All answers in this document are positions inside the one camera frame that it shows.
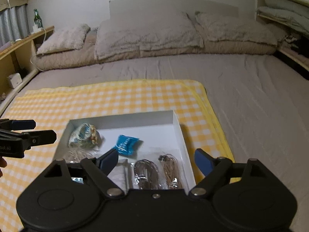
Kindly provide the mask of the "person's left hand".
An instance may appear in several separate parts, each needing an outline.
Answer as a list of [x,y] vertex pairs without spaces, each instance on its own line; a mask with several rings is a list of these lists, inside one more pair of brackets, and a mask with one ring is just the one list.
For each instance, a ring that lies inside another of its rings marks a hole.
[[3,176],[2,169],[6,167],[7,167],[7,161],[3,157],[0,157],[0,177]]

